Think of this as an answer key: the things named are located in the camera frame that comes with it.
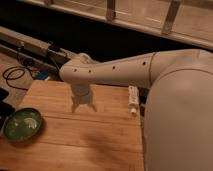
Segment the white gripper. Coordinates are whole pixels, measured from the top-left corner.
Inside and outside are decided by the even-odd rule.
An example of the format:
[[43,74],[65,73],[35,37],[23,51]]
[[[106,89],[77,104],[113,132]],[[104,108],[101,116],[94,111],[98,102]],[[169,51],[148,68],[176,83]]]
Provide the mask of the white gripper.
[[78,108],[78,104],[88,104],[95,112],[97,108],[93,102],[91,102],[92,91],[89,84],[71,84],[73,102],[71,105],[72,113]]

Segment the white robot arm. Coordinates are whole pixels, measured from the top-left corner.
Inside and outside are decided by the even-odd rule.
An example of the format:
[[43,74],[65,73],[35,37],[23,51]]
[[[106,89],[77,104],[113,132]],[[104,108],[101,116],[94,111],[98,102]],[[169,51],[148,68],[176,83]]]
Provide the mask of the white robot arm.
[[213,171],[213,53],[172,50],[102,63],[80,53],[60,77],[76,106],[92,101],[93,83],[147,88],[145,170]]

